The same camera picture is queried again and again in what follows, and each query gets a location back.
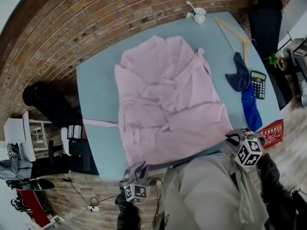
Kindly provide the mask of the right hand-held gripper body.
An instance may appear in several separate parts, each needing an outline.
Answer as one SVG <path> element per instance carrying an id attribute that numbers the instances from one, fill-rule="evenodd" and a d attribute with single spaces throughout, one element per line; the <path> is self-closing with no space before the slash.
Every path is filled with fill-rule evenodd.
<path id="1" fill-rule="evenodd" d="M 241 167 L 251 167 L 257 164 L 263 155 L 265 139 L 261 134 L 253 134 L 243 139 L 240 148 L 235 155 L 235 161 Z"/>

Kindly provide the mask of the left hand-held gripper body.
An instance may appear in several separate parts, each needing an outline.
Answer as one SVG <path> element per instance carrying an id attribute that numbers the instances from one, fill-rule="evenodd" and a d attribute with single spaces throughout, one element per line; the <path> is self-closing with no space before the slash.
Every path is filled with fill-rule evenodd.
<path id="1" fill-rule="evenodd" d="M 125 199 L 128 202 L 143 202 L 149 198 L 150 187 L 138 182 L 125 178 L 119 182 L 120 188 L 123 188 Z"/>

